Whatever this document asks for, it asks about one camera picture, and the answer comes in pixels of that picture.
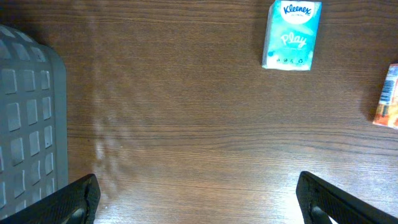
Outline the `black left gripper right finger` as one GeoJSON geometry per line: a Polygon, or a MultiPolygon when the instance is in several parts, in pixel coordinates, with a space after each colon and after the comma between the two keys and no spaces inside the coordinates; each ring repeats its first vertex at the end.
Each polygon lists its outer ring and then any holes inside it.
{"type": "Polygon", "coordinates": [[[296,196],[305,224],[397,224],[397,218],[339,189],[318,176],[300,173],[296,196]]]}

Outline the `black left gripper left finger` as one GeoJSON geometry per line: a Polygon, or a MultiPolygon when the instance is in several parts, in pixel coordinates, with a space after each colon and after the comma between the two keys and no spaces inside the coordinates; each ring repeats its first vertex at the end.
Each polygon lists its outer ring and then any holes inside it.
{"type": "Polygon", "coordinates": [[[88,174],[29,207],[1,220],[1,223],[93,224],[101,191],[94,174],[88,174]]]}

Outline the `orange tissue pack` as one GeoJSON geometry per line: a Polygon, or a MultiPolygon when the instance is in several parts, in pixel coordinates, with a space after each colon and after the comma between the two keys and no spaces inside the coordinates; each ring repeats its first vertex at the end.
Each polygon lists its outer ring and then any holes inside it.
{"type": "Polygon", "coordinates": [[[389,66],[373,124],[397,129],[397,63],[389,66]]]}

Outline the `green tissue pack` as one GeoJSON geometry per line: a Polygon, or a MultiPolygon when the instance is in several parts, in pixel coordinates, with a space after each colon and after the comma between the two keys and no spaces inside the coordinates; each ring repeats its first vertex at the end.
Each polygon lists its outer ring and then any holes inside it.
{"type": "Polygon", "coordinates": [[[311,70],[321,11],[319,1],[275,1],[267,18],[262,67],[311,70]]]}

